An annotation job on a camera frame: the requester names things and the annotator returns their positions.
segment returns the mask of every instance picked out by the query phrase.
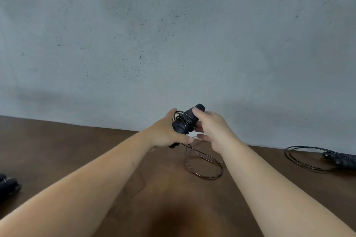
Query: hand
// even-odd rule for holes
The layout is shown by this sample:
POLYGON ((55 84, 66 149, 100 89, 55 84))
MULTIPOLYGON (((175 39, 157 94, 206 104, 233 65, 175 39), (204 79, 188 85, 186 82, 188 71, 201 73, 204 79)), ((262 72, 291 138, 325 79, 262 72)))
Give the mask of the hand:
POLYGON ((211 142, 211 147, 214 151, 218 153, 222 151, 220 146, 225 139, 237 138, 220 114, 212 111, 203 112, 197 108, 193 108, 192 110, 193 114, 199 118, 195 131, 205 133, 205 135, 198 134, 198 138, 211 142))
POLYGON ((177 133, 173 130, 172 118, 176 110, 177 109, 171 109, 164 118, 144 130, 151 139, 153 146, 164 147, 175 142, 187 145, 193 142, 192 137, 177 133))

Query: black object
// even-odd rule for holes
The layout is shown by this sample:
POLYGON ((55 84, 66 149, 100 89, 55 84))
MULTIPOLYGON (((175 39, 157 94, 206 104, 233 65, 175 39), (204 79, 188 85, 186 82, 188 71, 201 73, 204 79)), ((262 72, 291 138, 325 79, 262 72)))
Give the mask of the black object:
POLYGON ((15 194, 21 189, 21 185, 15 178, 7 178, 5 174, 0 173, 0 201, 8 196, 15 194))
MULTIPOLYGON (((201 111, 205 111, 205 107, 202 104, 197 104, 195 107, 200 109, 201 111)), ((180 134, 188 134, 189 132, 192 132, 194 130, 195 125, 199 119, 193 114, 192 109, 193 108, 190 108, 187 111, 176 111, 176 114, 178 114, 178 116, 174 116, 172 119, 172 127, 175 132, 178 132, 180 134)), ((177 145, 179 145, 179 143, 175 142, 169 147, 175 148, 177 145)))
MULTIPOLYGON (((205 111, 205 107, 202 104, 198 104, 195 107, 202 111, 205 111)), ((189 132, 192 132, 194 130, 197 122, 198 122, 198 118, 193 114, 192 108, 190 108, 187 111, 176 111, 175 112, 174 117, 172 119, 172 127, 175 132, 178 132, 181 134, 188 134, 189 132)), ((179 145, 179 143, 176 142, 176 143, 170 145, 170 148, 175 148, 177 145, 179 145)), ((191 171, 189 171, 190 173, 192 173, 200 178, 208 179, 208 180, 217 179, 223 175, 222 164, 224 164, 224 161, 219 162, 217 159, 209 156, 208 154, 205 154, 202 151, 199 151, 199 150, 193 148, 190 144, 188 144, 188 145, 183 144, 183 145, 185 146, 185 161, 191 170, 191 171), (204 175, 201 175, 201 174, 197 173, 196 171, 194 171, 188 162, 188 156, 187 156, 188 148, 192 149, 199 157, 206 160, 207 162, 218 165, 220 167, 220 173, 215 176, 204 176, 204 175)))
POLYGON ((313 147, 313 146, 303 146, 303 145, 290 146, 284 150, 284 155, 291 162, 296 163, 297 165, 299 165, 303 168, 312 169, 315 171, 328 172, 328 171, 333 171, 333 170, 337 170, 337 169, 356 170, 356 156, 351 155, 351 154, 342 154, 342 153, 335 152, 335 151, 325 149, 325 148, 313 147), (310 165, 308 163, 301 162, 300 160, 296 159, 291 154, 291 151, 296 150, 296 149, 303 149, 303 148, 311 148, 311 149, 317 149, 317 150, 324 151, 323 157, 325 159, 327 159, 329 162, 332 162, 333 164, 335 164, 336 167, 329 168, 329 169, 319 168, 319 167, 310 165))

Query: skin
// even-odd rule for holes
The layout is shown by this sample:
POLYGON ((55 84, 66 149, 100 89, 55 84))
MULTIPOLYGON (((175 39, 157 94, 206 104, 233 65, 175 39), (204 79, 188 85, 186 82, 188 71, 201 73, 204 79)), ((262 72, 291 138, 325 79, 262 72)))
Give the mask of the skin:
MULTIPOLYGON (((150 149, 193 142, 174 132, 175 111, 29 199, 0 220, 0 236, 91 236, 150 149)), ((224 118, 195 108, 193 113, 200 119, 196 131, 205 133, 199 139, 210 141, 222 155, 266 237, 356 237, 345 223, 240 141, 224 118)))

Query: forearm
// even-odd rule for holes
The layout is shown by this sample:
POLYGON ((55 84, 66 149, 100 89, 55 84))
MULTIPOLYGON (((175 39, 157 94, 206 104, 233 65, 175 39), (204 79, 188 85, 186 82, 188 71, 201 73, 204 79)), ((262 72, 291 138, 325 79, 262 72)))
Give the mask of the forearm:
POLYGON ((237 138, 222 156, 265 237, 356 236, 328 209, 278 173, 237 138))
POLYGON ((1 234, 91 236, 151 148, 145 133, 135 134, 21 205, 0 221, 1 234))

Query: wire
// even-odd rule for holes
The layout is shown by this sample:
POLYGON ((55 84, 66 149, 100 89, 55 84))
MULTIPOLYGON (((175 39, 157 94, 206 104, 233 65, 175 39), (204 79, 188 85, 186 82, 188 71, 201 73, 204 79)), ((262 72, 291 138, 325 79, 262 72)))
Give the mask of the wire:
POLYGON ((317 149, 317 150, 322 150, 322 151, 326 151, 328 153, 331 153, 331 154, 335 154, 335 155, 338 155, 344 159, 347 159, 347 160, 350 160, 352 163, 355 163, 354 160, 344 156, 343 154, 341 153, 338 153, 338 152, 335 152, 335 151, 332 151, 332 150, 329 150, 329 149, 325 149, 325 148, 320 148, 320 147, 313 147, 313 146, 304 146, 304 145, 295 145, 295 146, 290 146, 288 148, 286 148, 284 150, 284 155, 286 156, 287 159, 289 159, 291 162, 293 163, 296 163, 297 165, 303 167, 303 168, 307 168, 307 169, 312 169, 314 171, 320 171, 320 172, 330 172, 330 171, 333 171, 333 170, 336 170, 336 169, 339 169, 340 167, 333 167, 333 168, 329 168, 329 169, 323 169, 323 168, 319 168, 319 167, 316 167, 316 166, 313 166, 313 165, 310 165, 308 163, 304 163, 298 159, 296 159, 292 154, 291 152, 294 151, 294 150, 297 150, 297 149, 303 149, 303 148, 311 148, 311 149, 317 149))
MULTIPOLYGON (((174 122, 175 120, 181 120, 182 121, 182 124, 184 125, 185 127, 185 130, 188 132, 188 131, 193 131, 194 130, 194 122, 193 122, 193 119, 188 115, 186 114, 185 112, 183 111, 176 111, 173 118, 172 118, 172 122, 174 122)), ((185 145, 185 144, 182 144, 185 146, 185 153, 184 153, 184 157, 185 157, 185 161, 188 165, 188 167, 190 168, 191 171, 189 171, 190 173, 202 178, 202 179, 207 179, 207 180, 214 180, 214 179, 218 179, 219 177, 221 177, 223 175, 223 168, 222 168, 222 164, 224 164, 225 162, 224 161, 221 161, 219 162, 217 159, 213 158, 212 156, 200 151, 200 150, 197 150, 195 148, 193 148, 190 144, 188 145, 185 145), (193 170, 192 166, 189 164, 188 162, 188 155, 187 155, 187 151, 188 149, 192 149, 199 157, 201 157, 202 159, 204 159, 205 161, 207 162, 210 162, 210 163, 213 163, 213 164, 216 164, 216 165, 219 165, 220 167, 220 173, 218 175, 215 175, 215 176, 204 176, 204 175, 201 175, 199 173, 197 173, 195 170, 193 170)))

